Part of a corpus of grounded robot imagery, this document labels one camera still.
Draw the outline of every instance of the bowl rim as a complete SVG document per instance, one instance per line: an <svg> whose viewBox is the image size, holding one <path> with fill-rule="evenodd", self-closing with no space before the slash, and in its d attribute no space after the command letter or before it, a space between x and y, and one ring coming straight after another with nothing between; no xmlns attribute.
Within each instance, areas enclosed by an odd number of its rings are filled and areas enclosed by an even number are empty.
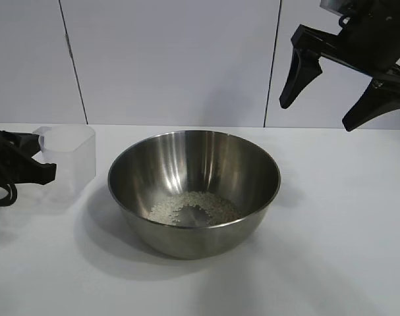
<svg viewBox="0 0 400 316"><path fill-rule="evenodd" d="M162 136L166 136L166 135L182 134L182 133L185 133L185 132L210 132L210 133L214 133L214 134L221 134L221 135L224 135L224 136L234 137L234 138L237 138L237 139L239 139L239 140L241 140L243 142L247 142L247 143L253 145L254 147L257 147L259 150L263 151L264 154L267 155L268 158L270 158L270 161L274 164L274 166L276 168L276 171L277 171L277 187L276 187L273 195L271 196L271 198L263 206L261 206L261 208L257 209L256 211L254 211L252 213L249 213L248 215L246 215L244 217L241 217L241 218L236 219L236 220L231 221L231 222L221 223L221 224L217 224L217 225L210 225L210 226L200 226L200 227L195 227L195 226L177 226L177 225L169 225L169 224L163 224L161 222L151 221L150 219L147 219L147 218L145 218L143 216L140 216L139 214L135 213L134 211L131 211L128 207L124 206L119 201L119 199L116 197L116 195L113 193L113 190L111 188L111 181L110 181L111 172L112 172L113 167L117 164L117 161L126 152L130 151L132 148L134 148L134 147L136 147L136 146L138 146L138 145L140 145L140 144L142 144L144 142L147 142L149 140L153 140L155 138L159 138L159 137L162 137ZM229 134L229 133L225 133L225 132L217 132L217 131L214 131L214 130L176 130L176 131L173 131L173 132L166 132L166 133L158 134L158 135L155 135L155 136L150 136L148 138L144 138L143 140L140 140L140 141L132 144L131 146L126 148L122 153L120 153L118 155L118 157L116 157L115 160L113 161L113 163L111 164L111 166L109 168L109 172L107 173L107 187L109 188L109 192L112 195L113 199L119 204L119 206L121 207L122 210L130 213L131 215L134 215L135 217L138 217L139 219L147 221L147 222L149 222L151 224L155 224L155 225L159 225L159 226L166 226L166 227L170 227L170 228L184 229L184 230L213 229L213 228L229 226L229 225L244 221L247 218L249 218L249 217L251 217L253 215L256 215L256 214L260 213L261 211L265 210L267 208L267 206L275 199L276 195L279 193L280 185L281 185L281 174L280 174L279 166L275 162L274 158L265 149L261 148L259 145L255 144L255 143L253 143L253 142L251 142L249 140L246 140L245 138L242 138L242 137L239 137L239 136L236 136L236 135L232 135L232 134Z"/></svg>

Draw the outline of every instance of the rice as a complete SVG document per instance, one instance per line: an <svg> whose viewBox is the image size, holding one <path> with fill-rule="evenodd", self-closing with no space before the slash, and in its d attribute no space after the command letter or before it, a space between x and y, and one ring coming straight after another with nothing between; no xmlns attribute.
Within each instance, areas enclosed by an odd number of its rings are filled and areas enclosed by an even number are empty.
<svg viewBox="0 0 400 316"><path fill-rule="evenodd" d="M209 192L185 192L154 205L147 219L173 226L212 226L241 218L230 201Z"/></svg>

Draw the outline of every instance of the panel seam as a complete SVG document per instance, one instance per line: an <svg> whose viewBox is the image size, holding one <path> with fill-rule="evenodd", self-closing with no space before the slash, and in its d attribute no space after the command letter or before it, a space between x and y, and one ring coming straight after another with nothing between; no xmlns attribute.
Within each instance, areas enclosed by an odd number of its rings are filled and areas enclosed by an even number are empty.
<svg viewBox="0 0 400 316"><path fill-rule="evenodd" d="M277 26L276 26L276 35L275 35L275 37L274 37L273 54L272 54L272 56L271 56L270 77L269 77L269 82L268 82L268 91L267 91L267 100L266 100L266 111L265 111L265 113L264 113L264 123L263 123L263 127L266 127L266 121L267 121L268 103L269 103L269 101L270 101L271 81L272 81L272 79L273 79L274 60L275 60L276 49L277 49L277 39L278 39L278 37L279 37L279 27L280 27L280 16L281 16L282 2L283 2L283 0L280 0L280 1L279 1L279 12L278 12L278 14L277 14Z"/></svg>
<svg viewBox="0 0 400 316"><path fill-rule="evenodd" d="M88 124L87 111L86 111L86 107L85 107L85 104L84 104L84 98L82 97L80 80L78 79L78 73L77 73L77 71L76 71L75 59L74 59L74 55L72 54L71 42L70 42L70 40L69 40L69 34L68 34L68 29L67 29L67 23L65 22L65 15L64 15L64 13L63 13L63 8L62 8L62 2L61 2L61 0L58 0L58 4L59 4L59 9L61 10L61 17L62 17L63 29L64 29L64 31L65 31L65 39L66 39L67 45L68 45L69 57L71 58L72 67L73 67L73 69L74 69L74 75L75 75L75 80L76 80L76 86L77 86L77 88L78 88L78 94L80 95L80 100L81 100L81 105L82 105L82 112L84 113L84 118L85 118L85 120L86 120L86 124Z"/></svg>

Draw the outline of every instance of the table surface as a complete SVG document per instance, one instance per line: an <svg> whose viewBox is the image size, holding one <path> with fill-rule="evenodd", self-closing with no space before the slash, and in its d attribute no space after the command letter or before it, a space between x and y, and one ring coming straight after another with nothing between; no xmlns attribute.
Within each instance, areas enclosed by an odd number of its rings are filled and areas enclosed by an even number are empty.
<svg viewBox="0 0 400 316"><path fill-rule="evenodd" d="M106 177L134 142L186 128L93 128L98 175L70 207L24 184L0 208L0 316L400 315L400 130L213 128L268 151L281 190L241 246L178 261L127 228Z"/></svg>

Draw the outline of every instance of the stainless steel bowl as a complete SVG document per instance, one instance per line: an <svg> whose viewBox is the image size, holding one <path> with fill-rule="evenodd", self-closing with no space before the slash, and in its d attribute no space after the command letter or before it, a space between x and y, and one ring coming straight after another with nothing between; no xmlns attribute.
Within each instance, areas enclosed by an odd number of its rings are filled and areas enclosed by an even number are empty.
<svg viewBox="0 0 400 316"><path fill-rule="evenodd" d="M242 138L203 130L172 132L125 150L109 171L109 189L129 226L167 255L197 259L223 253L260 224L280 187L271 156ZM241 216L214 226L181 226L147 219L152 207L184 192L210 192Z"/></svg>

